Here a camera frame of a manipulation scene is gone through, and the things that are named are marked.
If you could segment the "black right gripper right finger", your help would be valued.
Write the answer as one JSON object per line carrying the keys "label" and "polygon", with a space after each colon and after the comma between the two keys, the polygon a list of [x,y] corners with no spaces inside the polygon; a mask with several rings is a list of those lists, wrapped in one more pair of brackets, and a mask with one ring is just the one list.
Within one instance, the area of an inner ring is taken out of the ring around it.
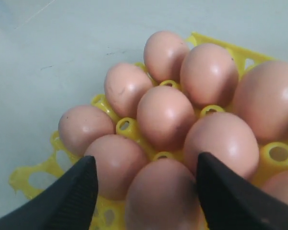
{"label": "black right gripper right finger", "polygon": [[210,230],[288,230],[288,205],[243,179],[209,152],[197,163],[197,193]]}

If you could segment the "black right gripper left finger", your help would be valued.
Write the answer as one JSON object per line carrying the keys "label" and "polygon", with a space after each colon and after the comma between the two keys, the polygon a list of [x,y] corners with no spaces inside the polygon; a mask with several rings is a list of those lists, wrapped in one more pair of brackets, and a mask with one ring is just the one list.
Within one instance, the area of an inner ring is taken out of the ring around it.
{"label": "black right gripper left finger", "polygon": [[87,156],[34,199],[0,218],[0,230],[87,230],[97,195],[96,161]]}

